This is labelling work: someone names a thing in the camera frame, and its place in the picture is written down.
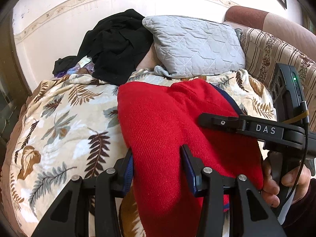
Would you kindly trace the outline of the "person right hand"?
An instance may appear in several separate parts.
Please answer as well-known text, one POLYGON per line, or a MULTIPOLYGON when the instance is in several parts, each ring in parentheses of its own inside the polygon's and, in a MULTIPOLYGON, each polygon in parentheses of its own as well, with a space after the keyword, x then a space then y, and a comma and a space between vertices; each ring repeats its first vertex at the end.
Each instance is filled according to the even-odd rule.
MULTIPOLYGON (((280 187, 276 183, 276 181, 273 180, 271 171, 272 168, 270 162, 266 158, 262 164, 263 190, 261 192, 261 196, 268 205, 276 208, 280 204, 280 200, 277 197, 277 194, 280 191, 280 187)), ((295 169, 288 172, 281 180, 282 185, 286 187, 292 187, 296 185, 296 192, 292 204, 295 204, 307 194, 309 189, 309 183, 311 181, 311 171, 304 165, 300 173, 298 182, 295 184, 298 172, 299 167, 296 167, 295 169)))

